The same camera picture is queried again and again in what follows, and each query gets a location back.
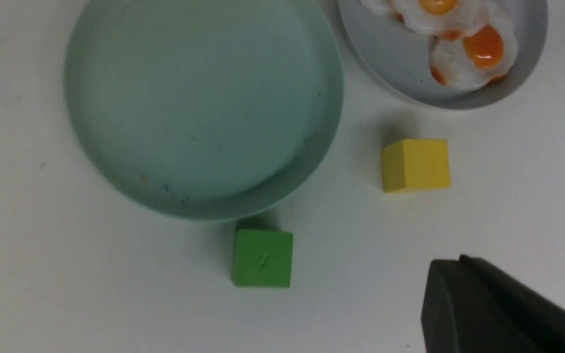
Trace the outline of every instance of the fried egg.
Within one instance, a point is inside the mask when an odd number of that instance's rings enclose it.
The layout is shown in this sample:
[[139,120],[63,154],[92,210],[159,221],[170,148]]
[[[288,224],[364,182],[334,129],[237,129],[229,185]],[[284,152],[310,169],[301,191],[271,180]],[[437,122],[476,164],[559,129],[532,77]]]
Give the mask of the fried egg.
[[487,0],[489,24],[473,36],[457,41],[438,39],[431,52],[433,77],[441,85],[476,90],[498,81],[518,58],[518,41],[505,8]]
[[457,40],[488,22],[484,0],[392,0],[406,27],[416,33]]
[[359,0],[359,3],[377,16],[390,16],[395,14],[391,0]]

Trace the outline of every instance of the egg yolk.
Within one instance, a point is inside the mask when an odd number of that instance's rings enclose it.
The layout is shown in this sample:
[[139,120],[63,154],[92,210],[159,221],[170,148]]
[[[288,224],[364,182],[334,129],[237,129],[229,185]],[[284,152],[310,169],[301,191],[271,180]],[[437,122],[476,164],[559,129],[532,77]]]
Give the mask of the egg yolk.
[[445,14],[455,7],[457,0],[420,0],[420,5],[432,14]]
[[498,65],[505,54],[505,45],[500,33],[492,26],[485,26],[471,37],[463,39],[463,47],[468,57],[480,69],[490,69]]

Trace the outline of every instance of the black object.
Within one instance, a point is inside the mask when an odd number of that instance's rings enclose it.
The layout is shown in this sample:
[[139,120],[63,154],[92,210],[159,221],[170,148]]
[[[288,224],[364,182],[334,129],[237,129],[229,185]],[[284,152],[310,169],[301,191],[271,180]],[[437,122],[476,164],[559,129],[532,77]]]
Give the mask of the black object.
[[565,311],[483,259],[434,260],[422,306],[427,353],[565,353]]

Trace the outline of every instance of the foam cube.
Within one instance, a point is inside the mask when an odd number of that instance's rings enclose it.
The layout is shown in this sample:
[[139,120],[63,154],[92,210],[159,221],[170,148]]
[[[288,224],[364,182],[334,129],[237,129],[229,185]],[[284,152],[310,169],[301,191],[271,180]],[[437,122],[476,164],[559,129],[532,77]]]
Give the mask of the foam cube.
[[232,281],[240,287],[289,288],[293,234],[241,229],[235,234]]
[[386,193],[451,187],[445,139],[404,139],[383,149],[381,160]]

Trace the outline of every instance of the white table surface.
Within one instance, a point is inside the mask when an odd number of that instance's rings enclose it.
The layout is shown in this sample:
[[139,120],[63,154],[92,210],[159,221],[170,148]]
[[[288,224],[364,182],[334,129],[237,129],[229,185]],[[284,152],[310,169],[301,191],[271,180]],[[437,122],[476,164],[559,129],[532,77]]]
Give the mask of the white table surface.
[[[231,224],[132,203],[69,127],[61,63],[85,0],[0,0],[0,353],[422,353],[431,259],[482,256],[565,307],[565,0],[513,96],[445,112],[395,98],[337,32],[341,128],[276,211],[296,234],[290,290],[229,280]],[[395,134],[448,138],[453,188],[384,195]]]

